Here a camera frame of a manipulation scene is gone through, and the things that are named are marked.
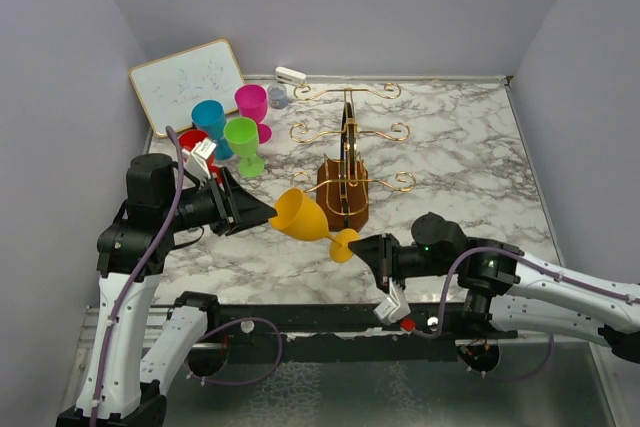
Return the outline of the green plastic wine glass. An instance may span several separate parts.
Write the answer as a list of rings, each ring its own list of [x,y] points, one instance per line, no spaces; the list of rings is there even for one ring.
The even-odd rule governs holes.
[[[232,152],[239,157],[238,172],[247,178],[261,175],[264,171],[264,161],[257,155],[257,124],[247,117],[233,118],[224,127],[224,136]]]

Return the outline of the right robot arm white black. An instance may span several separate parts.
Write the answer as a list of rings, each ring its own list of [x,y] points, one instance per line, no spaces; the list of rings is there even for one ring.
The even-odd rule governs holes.
[[[411,236],[409,246],[391,234],[347,244],[385,294],[375,310],[382,323],[398,324],[429,340],[521,330],[559,334],[607,347],[620,359],[638,362],[638,285],[573,271],[496,240],[468,237],[457,223],[435,213],[415,220]],[[406,282],[436,276],[444,279],[444,293],[457,284],[467,296],[453,319],[447,319],[447,302],[440,300],[435,323],[420,329],[409,318]]]

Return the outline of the red plastic wine glass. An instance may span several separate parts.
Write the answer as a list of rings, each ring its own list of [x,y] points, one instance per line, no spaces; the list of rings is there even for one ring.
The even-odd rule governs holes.
[[[203,140],[205,138],[208,138],[207,134],[204,131],[198,130],[198,129],[190,130],[190,131],[182,134],[179,137],[179,143],[180,143],[180,146],[181,146],[181,152],[182,152],[182,147],[183,146],[192,147],[196,143],[200,142],[201,140]],[[210,161],[210,165],[212,167],[214,167],[214,161],[215,161],[215,154],[214,154],[214,158]]]

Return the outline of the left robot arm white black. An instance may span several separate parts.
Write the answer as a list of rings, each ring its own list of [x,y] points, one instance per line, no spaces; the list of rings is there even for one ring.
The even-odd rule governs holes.
[[[127,197],[97,241],[100,306],[88,372],[74,406],[58,416],[57,425],[162,425],[167,393],[192,346],[220,332],[217,297],[185,292],[153,346],[143,347],[174,236],[199,227],[233,235],[265,224],[276,211],[227,169],[219,180],[184,189],[187,176],[166,154],[131,161]]]

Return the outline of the yellow plastic wine glass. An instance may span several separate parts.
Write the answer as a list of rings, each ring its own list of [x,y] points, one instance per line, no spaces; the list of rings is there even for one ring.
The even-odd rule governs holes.
[[[358,232],[345,228],[332,234],[324,211],[302,190],[290,188],[278,198],[274,208],[276,216],[269,224],[275,230],[304,242],[327,239],[333,262],[345,263],[353,257],[349,244],[360,239]]]

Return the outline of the blue plastic wine glass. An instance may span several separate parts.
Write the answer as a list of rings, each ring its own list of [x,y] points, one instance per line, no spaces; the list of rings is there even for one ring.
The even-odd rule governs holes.
[[[192,123],[199,130],[204,131],[208,138],[216,144],[215,158],[226,161],[233,157],[229,143],[224,136],[226,113],[223,106],[215,100],[199,102],[191,112]]]

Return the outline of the magenta plastic wine glass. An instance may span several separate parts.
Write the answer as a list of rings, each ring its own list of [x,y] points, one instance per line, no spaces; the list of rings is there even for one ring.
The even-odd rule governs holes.
[[[266,90],[256,84],[240,87],[234,99],[241,116],[252,119],[258,127],[259,143],[264,144],[271,139],[272,130],[264,124],[268,113],[268,97]]]

